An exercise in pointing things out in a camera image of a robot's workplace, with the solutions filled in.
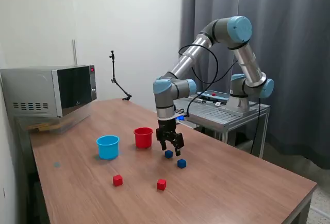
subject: blue cube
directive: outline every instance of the blue cube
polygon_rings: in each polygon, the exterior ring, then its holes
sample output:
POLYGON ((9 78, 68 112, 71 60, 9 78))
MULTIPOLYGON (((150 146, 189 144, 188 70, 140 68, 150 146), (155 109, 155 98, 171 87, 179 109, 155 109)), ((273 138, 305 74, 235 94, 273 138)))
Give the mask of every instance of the blue cube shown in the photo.
POLYGON ((177 166, 182 168, 185 168, 187 166, 187 162, 184 159, 180 159, 177 161, 177 166))
POLYGON ((172 157, 173 157, 173 152, 170 151, 170 150, 166 150, 166 151, 165 151, 165 157, 166 157, 167 159, 172 158, 172 157))

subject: red cube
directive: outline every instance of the red cube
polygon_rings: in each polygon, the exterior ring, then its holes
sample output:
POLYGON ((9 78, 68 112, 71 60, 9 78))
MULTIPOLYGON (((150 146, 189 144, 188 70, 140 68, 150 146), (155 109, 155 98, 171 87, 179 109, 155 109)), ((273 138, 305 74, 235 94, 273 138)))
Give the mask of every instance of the red cube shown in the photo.
POLYGON ((119 186, 123 184, 123 177, 120 174, 113 176, 113 184, 114 186, 119 186))
POLYGON ((166 188, 166 179, 158 179, 157 181, 157 189, 160 189, 160 190, 165 190, 166 188))

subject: microwave window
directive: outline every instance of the microwave window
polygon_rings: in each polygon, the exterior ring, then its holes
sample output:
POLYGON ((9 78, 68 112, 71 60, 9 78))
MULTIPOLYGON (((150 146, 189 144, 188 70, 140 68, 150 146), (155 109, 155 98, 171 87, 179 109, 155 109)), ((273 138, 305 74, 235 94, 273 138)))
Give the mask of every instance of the microwave window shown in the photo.
POLYGON ((92 101, 89 67, 57 71, 63 116, 92 101))

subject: robotic arm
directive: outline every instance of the robotic arm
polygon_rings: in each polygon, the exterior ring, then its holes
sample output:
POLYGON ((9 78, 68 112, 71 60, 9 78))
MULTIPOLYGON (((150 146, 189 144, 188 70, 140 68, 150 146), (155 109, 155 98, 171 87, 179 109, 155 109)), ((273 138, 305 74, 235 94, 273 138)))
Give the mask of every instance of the robotic arm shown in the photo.
POLYGON ((188 69, 192 67, 204 48, 210 48, 215 43, 226 43, 238 60, 244 74, 232 76, 230 97, 227 107, 235 111, 249 109, 249 95, 259 95, 267 98, 273 91, 274 82, 267 79, 256 61, 256 57, 249 45, 252 35, 252 25, 244 16, 218 19, 208 24, 196 37, 191 45, 179 58, 175 67, 154 82, 154 95, 159 128, 156 130, 157 140, 162 149, 166 149, 166 141, 170 141, 177 156, 184 146, 181 133, 176 133, 176 113, 174 100, 188 97, 196 93, 196 83, 191 79, 184 79, 188 69))

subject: small cube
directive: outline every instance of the small cube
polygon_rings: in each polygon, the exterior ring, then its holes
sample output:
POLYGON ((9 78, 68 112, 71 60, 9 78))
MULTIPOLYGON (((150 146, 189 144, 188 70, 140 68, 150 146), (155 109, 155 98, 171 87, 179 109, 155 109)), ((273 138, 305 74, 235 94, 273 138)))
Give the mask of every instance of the small cube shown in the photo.
POLYGON ((113 184, 114 186, 119 186, 123 184, 123 177, 120 174, 113 176, 113 184))
POLYGON ((158 179, 157 181, 157 189, 164 191, 166 188, 166 179, 158 179))
POLYGON ((187 162, 184 159, 180 159, 177 161, 177 166, 182 168, 185 168, 187 166, 187 162))
POLYGON ((173 157, 173 152, 170 151, 170 150, 166 150, 166 151, 165 151, 165 157, 166 157, 167 159, 172 158, 172 157, 173 157))

